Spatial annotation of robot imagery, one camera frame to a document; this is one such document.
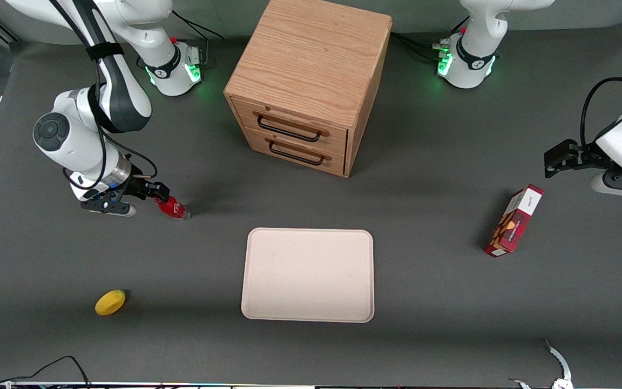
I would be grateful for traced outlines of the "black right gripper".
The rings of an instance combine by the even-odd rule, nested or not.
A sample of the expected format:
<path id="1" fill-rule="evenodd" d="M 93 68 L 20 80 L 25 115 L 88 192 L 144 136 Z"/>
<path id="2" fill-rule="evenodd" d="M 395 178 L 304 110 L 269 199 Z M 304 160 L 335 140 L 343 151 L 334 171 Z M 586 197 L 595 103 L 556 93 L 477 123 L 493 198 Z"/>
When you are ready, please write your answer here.
<path id="1" fill-rule="evenodd" d="M 160 202 L 168 201 L 170 188 L 162 182 L 151 183 L 149 180 L 130 176 L 124 184 L 125 196 L 133 196 L 143 201 L 148 198 Z"/>

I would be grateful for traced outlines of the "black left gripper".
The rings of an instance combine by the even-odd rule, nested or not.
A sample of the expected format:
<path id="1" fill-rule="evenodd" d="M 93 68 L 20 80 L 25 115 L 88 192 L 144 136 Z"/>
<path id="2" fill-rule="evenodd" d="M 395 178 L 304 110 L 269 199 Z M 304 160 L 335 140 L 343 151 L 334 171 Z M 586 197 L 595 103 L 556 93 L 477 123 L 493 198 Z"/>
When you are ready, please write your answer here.
<path id="1" fill-rule="evenodd" d="M 575 140 L 566 139 L 544 153 L 544 165 L 544 177 L 551 179 L 568 170 L 607 171 L 612 168 L 613 161 L 595 142 L 578 145 Z"/>

